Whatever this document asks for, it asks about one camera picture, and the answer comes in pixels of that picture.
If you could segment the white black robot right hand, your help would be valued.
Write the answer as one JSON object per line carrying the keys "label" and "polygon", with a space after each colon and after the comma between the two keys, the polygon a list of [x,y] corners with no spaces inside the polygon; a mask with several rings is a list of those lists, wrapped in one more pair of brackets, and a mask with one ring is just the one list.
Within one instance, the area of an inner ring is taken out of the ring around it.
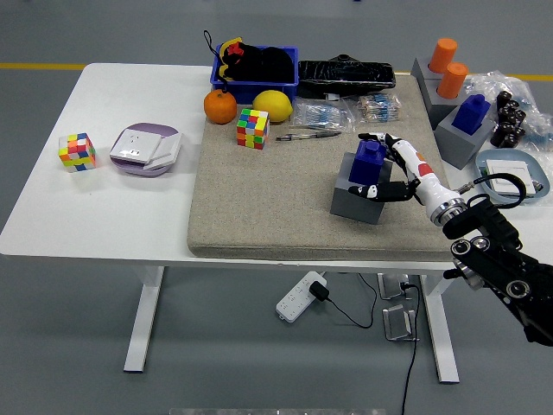
{"label": "white black robot right hand", "polygon": [[410,142],[384,132],[361,133],[359,139],[368,143],[381,143],[385,147],[385,157],[403,170],[407,181],[352,186],[348,189],[351,194],[375,202],[416,198],[425,206],[430,221],[439,227],[467,209],[459,192],[441,184],[435,172]]}

